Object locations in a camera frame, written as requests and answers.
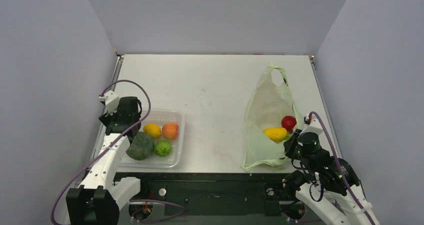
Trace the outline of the green fake melon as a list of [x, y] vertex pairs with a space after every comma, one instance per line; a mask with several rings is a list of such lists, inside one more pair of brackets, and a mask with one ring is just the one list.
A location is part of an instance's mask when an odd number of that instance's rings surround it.
[[133, 160], [142, 161], [154, 153], [154, 139], [146, 132], [139, 132], [126, 150], [126, 154]]

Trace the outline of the pale green plastic bag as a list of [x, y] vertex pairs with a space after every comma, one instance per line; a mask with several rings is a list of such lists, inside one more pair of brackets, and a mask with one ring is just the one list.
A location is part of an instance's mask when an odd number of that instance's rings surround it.
[[244, 171], [261, 165], [279, 167], [288, 161], [284, 142], [292, 134], [284, 132], [282, 138], [274, 141], [264, 133], [267, 129], [281, 130], [281, 121], [286, 116], [295, 118], [295, 129], [303, 127], [304, 119], [296, 107], [286, 71], [269, 63], [259, 76], [244, 114]]

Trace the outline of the orange fake peach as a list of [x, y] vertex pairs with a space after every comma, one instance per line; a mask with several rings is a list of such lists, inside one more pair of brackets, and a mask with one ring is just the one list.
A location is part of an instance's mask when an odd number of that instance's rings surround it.
[[161, 134], [166, 140], [173, 141], [179, 135], [179, 125], [175, 122], [167, 122], [162, 126]]

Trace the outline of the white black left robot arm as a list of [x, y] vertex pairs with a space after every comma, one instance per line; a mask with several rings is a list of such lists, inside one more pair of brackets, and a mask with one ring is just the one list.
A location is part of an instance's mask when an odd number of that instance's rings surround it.
[[140, 129], [141, 106], [135, 96], [122, 97], [112, 113], [99, 117], [105, 126], [101, 150], [79, 187], [66, 194], [72, 225], [116, 225], [120, 210], [132, 196], [143, 200], [149, 195], [148, 184], [138, 178], [113, 185], [119, 163]]

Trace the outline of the yellow fake mango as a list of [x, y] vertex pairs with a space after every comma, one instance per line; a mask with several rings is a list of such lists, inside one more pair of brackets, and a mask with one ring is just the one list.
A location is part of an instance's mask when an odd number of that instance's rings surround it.
[[288, 131], [283, 127], [271, 127], [263, 130], [263, 133], [273, 142], [280, 143], [288, 136]]

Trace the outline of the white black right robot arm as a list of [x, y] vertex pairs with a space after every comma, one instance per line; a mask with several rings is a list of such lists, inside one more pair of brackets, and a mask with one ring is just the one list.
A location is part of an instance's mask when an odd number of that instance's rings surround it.
[[297, 129], [284, 142], [286, 156], [299, 161], [282, 180], [283, 194], [304, 203], [327, 225], [378, 225], [351, 165], [323, 149], [318, 134]]

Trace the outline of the small green fake fruit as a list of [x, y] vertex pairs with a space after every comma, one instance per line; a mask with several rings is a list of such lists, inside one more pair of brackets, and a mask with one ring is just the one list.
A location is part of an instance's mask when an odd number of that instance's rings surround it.
[[167, 140], [159, 140], [154, 145], [154, 152], [157, 156], [166, 157], [173, 150], [172, 144]]

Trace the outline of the yellow fake lemon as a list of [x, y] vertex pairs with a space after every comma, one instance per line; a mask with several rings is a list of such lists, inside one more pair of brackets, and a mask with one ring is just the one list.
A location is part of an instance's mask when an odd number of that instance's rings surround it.
[[162, 136], [162, 129], [155, 123], [148, 123], [143, 126], [143, 132], [150, 135], [153, 139], [158, 139]]

